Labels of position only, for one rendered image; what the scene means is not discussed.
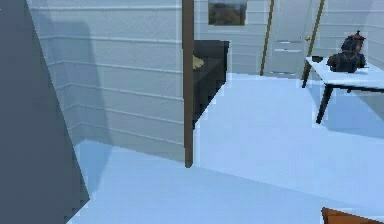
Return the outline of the black sofa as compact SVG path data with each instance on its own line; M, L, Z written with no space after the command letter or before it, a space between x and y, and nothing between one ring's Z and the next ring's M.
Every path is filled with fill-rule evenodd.
M229 41L195 40L194 55L204 64L193 70L193 124L199 120L218 90L226 82Z

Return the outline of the framed landscape picture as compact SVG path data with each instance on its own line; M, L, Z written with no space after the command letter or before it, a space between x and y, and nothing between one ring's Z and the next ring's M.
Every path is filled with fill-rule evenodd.
M244 26L248 0L208 0L208 24Z

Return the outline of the white room door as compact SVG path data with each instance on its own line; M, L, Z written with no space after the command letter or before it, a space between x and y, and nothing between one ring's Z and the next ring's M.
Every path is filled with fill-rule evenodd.
M275 0L264 74L298 77L320 0Z

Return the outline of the white table with black legs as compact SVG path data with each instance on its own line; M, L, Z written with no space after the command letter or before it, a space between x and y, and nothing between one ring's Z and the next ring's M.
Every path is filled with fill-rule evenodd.
M306 87L311 68L314 69L325 85L316 118L317 124L322 122L328 102L335 88L348 90L349 92L358 90L384 93L384 71L378 67L369 64L367 67L358 69L354 73L333 72L326 65L326 62L326 58L320 62L314 62L312 57L306 57L302 75L303 88Z

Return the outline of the large dark grey cabinet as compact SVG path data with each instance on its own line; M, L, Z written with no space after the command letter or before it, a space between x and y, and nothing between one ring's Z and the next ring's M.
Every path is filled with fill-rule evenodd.
M66 224L89 194L26 0L0 0L0 224Z

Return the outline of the dark bust statue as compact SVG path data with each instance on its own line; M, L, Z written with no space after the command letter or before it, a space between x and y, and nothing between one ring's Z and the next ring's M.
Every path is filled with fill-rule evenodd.
M349 35L341 46L341 52L329 57L326 65L332 72L354 73L357 69L366 65L365 56L361 48L365 37L357 30L355 34Z

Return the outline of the orange brown furniture corner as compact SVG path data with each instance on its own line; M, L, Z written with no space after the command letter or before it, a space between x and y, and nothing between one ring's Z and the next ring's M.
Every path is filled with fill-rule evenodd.
M383 221L360 217L327 207L321 209L321 214L324 224L384 224Z

